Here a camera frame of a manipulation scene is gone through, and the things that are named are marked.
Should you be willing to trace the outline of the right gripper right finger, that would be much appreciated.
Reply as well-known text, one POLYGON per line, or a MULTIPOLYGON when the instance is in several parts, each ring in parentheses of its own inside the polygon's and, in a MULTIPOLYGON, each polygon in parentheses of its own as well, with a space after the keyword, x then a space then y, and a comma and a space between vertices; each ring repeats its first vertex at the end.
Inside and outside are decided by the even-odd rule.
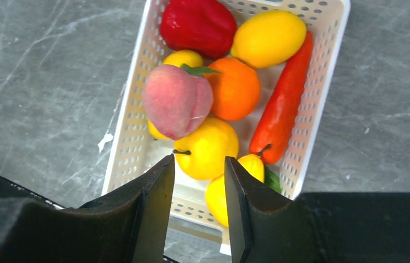
POLYGON ((305 192, 295 200, 225 159, 233 262, 410 262, 410 193, 305 192))

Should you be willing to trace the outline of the pink peach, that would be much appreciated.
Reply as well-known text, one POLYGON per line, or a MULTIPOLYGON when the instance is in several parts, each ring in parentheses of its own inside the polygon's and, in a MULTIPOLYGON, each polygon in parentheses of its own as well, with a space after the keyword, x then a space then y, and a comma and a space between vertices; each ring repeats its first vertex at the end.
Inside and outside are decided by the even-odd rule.
POLYGON ((213 105, 213 91, 203 75, 214 72, 205 66, 165 64, 149 73, 142 100, 159 133, 179 140, 202 124, 213 105))

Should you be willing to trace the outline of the yellow apple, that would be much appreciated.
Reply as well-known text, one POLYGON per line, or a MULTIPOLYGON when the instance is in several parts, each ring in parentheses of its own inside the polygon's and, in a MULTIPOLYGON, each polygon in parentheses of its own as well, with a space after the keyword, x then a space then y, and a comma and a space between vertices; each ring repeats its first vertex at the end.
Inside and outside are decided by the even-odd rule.
POLYGON ((227 122, 207 117, 202 124, 183 139, 174 142, 177 164, 196 180, 211 180, 224 173, 226 156, 236 157, 239 139, 227 122))

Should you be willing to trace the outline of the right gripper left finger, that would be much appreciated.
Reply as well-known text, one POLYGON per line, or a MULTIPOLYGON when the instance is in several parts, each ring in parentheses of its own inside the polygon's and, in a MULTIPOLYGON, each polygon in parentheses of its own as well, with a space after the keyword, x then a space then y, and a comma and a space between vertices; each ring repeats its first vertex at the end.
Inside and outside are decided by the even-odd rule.
POLYGON ((174 179, 174 158, 166 156, 79 208, 0 198, 0 262, 169 262, 174 179))

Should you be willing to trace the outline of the white perforated plastic basket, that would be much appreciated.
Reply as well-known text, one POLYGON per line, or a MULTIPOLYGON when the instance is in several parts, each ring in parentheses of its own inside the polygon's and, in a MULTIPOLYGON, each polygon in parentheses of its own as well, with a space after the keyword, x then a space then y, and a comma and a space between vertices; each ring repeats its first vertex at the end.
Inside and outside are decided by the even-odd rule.
MULTIPOLYGON (((142 89, 146 76, 171 53, 159 33, 159 25, 167 4, 167 1, 147 1, 145 4, 114 133, 103 194, 142 175, 172 152, 171 141, 154 141, 150 135, 142 104, 142 89)), ((301 18, 314 36, 304 93, 291 138, 284 156, 270 167, 280 178, 282 195, 294 199, 303 186, 346 28, 350 2, 223 1, 223 5, 232 12, 238 23, 267 10, 286 10, 301 18)), ((175 171, 171 216, 214 228, 222 233, 220 237, 206 237, 205 233, 200 232, 185 236, 185 240, 207 249, 219 247, 222 254, 230 255, 229 232, 212 217, 205 204, 204 191, 207 181, 194 180, 180 168, 175 171)))

